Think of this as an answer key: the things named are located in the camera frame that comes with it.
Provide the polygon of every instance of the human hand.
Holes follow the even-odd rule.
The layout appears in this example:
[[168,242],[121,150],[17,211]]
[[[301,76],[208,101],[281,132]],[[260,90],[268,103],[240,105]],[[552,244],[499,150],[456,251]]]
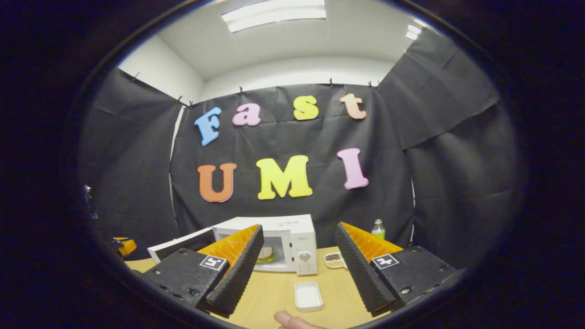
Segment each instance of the human hand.
[[293,317],[287,311],[278,311],[274,314],[274,319],[281,324],[278,329],[325,329],[312,325],[301,317]]

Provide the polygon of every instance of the wooden table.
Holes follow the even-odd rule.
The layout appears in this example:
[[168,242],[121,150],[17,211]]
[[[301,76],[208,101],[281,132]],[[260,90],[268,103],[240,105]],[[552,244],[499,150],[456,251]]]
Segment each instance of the wooden table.
[[[353,327],[388,314],[372,317],[366,311],[349,271],[325,266],[324,255],[337,251],[338,247],[317,249],[316,275],[254,271],[229,319],[212,315],[251,329],[276,329],[279,323],[274,319],[274,313],[287,310],[292,316],[300,316],[309,323],[337,329]],[[154,266],[154,260],[128,261],[126,264],[131,269],[145,272]],[[294,285],[306,281],[315,281],[319,285],[324,303],[320,311],[303,313],[295,307]]]

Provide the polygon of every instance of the white wall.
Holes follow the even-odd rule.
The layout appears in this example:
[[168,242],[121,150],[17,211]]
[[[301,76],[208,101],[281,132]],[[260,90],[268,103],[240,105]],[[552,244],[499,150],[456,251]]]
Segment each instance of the white wall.
[[198,102],[240,91],[277,85],[333,83],[373,85],[382,80],[394,63],[355,57],[301,57],[246,67],[207,81]]
[[181,102],[196,103],[205,81],[158,36],[144,42],[118,66],[138,80],[179,98]]

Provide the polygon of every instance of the microwave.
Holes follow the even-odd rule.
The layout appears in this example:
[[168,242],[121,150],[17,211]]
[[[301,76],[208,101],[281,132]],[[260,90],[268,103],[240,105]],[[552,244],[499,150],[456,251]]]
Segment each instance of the microwave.
[[262,225],[263,247],[272,247],[273,253],[270,262],[259,261],[254,270],[317,274],[317,245],[311,215],[235,217],[147,250],[159,263],[179,248],[197,251],[254,224]]

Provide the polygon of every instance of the plastic bottle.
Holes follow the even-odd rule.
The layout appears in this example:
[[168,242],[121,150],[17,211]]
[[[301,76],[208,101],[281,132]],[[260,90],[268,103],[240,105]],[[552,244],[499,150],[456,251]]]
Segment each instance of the plastic bottle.
[[384,239],[386,235],[386,229],[382,226],[382,220],[377,219],[374,221],[374,228],[371,229],[371,233],[379,238]]

